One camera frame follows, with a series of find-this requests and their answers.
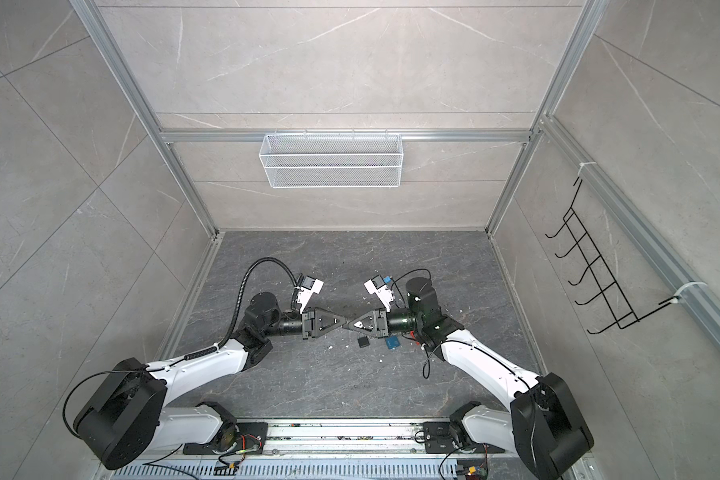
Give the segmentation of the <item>blue padlock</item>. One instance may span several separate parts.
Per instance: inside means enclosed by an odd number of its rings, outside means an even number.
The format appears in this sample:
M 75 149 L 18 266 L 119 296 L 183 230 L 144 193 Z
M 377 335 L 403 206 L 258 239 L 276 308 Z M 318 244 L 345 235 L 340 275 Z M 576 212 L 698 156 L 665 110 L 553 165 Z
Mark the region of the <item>blue padlock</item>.
M 387 337 L 385 339 L 385 343 L 387 345 L 387 348 L 390 350 L 400 347 L 400 341 L 396 336 Z

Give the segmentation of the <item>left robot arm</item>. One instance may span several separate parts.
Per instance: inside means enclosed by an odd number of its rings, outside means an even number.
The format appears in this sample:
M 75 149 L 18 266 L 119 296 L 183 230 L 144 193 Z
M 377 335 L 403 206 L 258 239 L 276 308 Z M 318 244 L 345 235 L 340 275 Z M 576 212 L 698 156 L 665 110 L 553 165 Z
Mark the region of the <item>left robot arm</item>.
M 321 308 L 283 310 L 273 294 L 259 293 L 224 345 L 151 363 L 134 357 L 119 362 L 101 373 L 98 389 L 65 425 L 109 470 L 171 446 L 226 453 L 241 443 L 234 415 L 215 401 L 195 407 L 174 407 L 172 401 L 258 365 L 272 350 L 274 336 L 317 338 L 345 322 Z

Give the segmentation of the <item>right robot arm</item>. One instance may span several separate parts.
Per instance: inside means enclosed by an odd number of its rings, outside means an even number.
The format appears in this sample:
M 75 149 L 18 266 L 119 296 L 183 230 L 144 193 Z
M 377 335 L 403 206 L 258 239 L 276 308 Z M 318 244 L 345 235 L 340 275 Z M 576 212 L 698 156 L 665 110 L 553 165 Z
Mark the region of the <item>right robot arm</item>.
M 516 454 L 537 479 L 559 479 L 594 445 L 594 437 L 566 382 L 554 373 L 540 375 L 520 367 L 481 343 L 441 307 L 428 277 L 405 286 L 400 308 L 390 277 L 364 284 L 382 306 L 346 323 L 348 330 L 388 338 L 407 333 L 424 350 L 422 375 L 435 358 L 457 367 L 503 406 L 494 410 L 470 401 L 449 417 L 447 451 L 496 447 Z

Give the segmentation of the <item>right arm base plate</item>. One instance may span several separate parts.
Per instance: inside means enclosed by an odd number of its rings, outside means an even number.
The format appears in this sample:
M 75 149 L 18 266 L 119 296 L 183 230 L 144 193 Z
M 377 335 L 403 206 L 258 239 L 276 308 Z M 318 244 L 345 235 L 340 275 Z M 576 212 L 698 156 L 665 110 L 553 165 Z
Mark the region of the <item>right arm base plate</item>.
M 427 421 L 413 434 L 416 443 L 426 453 L 449 453 L 463 451 L 479 453 L 484 448 L 489 453 L 503 453 L 511 447 L 511 429 L 502 423 L 479 423 L 469 431 L 460 421 Z

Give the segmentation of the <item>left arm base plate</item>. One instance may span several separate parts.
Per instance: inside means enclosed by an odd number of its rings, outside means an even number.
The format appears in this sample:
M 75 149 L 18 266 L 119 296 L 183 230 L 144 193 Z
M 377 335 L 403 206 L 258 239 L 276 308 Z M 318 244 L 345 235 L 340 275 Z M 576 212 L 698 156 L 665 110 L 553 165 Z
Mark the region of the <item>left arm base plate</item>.
M 210 443 L 190 443 L 182 447 L 184 455 L 260 454 L 267 440 L 269 424 L 242 422 L 224 425 Z

